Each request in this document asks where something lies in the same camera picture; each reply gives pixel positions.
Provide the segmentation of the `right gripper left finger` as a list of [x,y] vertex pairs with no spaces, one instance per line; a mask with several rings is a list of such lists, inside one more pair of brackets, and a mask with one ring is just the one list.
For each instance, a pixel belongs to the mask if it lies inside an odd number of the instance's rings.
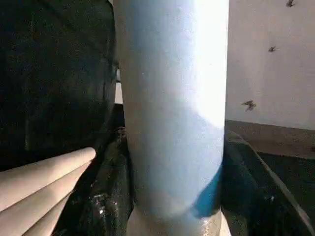
[[133,210],[124,129],[114,130],[70,194],[58,220],[60,236],[125,236]]

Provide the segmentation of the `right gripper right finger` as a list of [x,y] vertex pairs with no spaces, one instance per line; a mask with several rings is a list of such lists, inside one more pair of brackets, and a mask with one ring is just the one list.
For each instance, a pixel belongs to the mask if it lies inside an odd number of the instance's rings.
[[315,226],[280,177],[240,135],[224,138],[221,208],[233,236],[313,236]]

